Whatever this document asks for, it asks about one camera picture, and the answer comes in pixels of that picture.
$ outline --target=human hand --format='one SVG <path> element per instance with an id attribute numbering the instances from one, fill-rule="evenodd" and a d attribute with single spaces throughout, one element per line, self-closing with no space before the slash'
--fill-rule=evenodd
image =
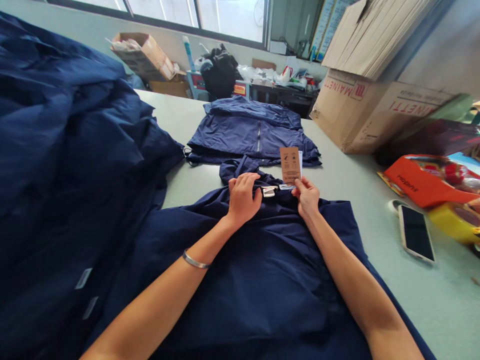
<path id="1" fill-rule="evenodd" d="M 260 175 L 255 172 L 246 172 L 228 182 L 230 206 L 226 218 L 237 229 L 253 218 L 260 209 L 262 189 L 258 188 L 255 191 L 255 198 L 252 198 L 254 182 L 259 178 Z"/>
<path id="2" fill-rule="evenodd" d="M 291 194 L 298 199 L 298 213 L 306 220 L 319 212 L 320 191 L 305 176 L 295 179 L 295 186 Z"/>

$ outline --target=white wall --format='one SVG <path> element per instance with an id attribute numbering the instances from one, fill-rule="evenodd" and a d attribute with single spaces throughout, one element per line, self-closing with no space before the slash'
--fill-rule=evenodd
<path id="1" fill-rule="evenodd" d="M 161 27 L 144 25 L 132 21 L 97 15 L 89 12 L 55 6 L 31 0 L 0 0 L 0 11 L 19 17 L 33 25 L 53 31 L 86 44 L 104 54 L 118 60 L 110 51 L 110 44 L 105 38 L 112 39 L 116 33 L 149 33 L 171 61 L 180 65 L 182 70 L 189 70 L 189 61 L 182 41 L 182 32 Z M 199 43 L 212 49 L 219 44 L 218 40 L 187 34 L 193 58 L 201 55 Z M 241 65 L 252 65 L 252 58 L 276 64 L 277 72 L 285 67 L 286 56 L 224 42 L 228 51 Z M 300 67 L 307 68 L 316 79 L 323 79 L 327 68 L 318 63 L 298 60 Z"/>

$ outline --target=silver bangle bracelet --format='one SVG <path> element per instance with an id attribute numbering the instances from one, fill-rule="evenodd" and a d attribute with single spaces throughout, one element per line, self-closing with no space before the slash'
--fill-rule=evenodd
<path id="1" fill-rule="evenodd" d="M 212 266 L 212 264 L 204 264 L 202 262 L 198 262 L 194 259 L 192 259 L 190 256 L 187 255 L 187 250 L 190 249 L 189 247 L 186 248 L 184 251 L 183 251 L 183 255 L 181 256 L 182 258 L 185 259 L 185 261 L 187 263 L 189 263 L 190 265 L 196 267 L 196 268 L 199 268 L 199 269 L 208 269 L 209 267 Z"/>

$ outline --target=smartphone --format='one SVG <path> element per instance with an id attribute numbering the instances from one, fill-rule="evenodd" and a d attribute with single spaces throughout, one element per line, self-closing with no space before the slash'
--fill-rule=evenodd
<path id="1" fill-rule="evenodd" d="M 435 263 L 434 248 L 425 216 L 407 206 L 398 207 L 403 248 L 409 254 L 428 263 Z"/>

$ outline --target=forearm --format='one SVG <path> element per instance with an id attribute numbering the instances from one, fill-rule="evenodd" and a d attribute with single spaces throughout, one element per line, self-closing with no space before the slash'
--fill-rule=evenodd
<path id="1" fill-rule="evenodd" d="M 305 222 L 353 318 L 368 338 L 372 331 L 406 329 L 392 301 L 377 280 L 345 246 L 319 213 Z"/>
<path id="2" fill-rule="evenodd" d="M 224 217 L 187 254 L 210 264 L 236 230 Z M 177 323 L 206 272 L 177 259 L 113 320 L 81 360 L 148 359 Z"/>

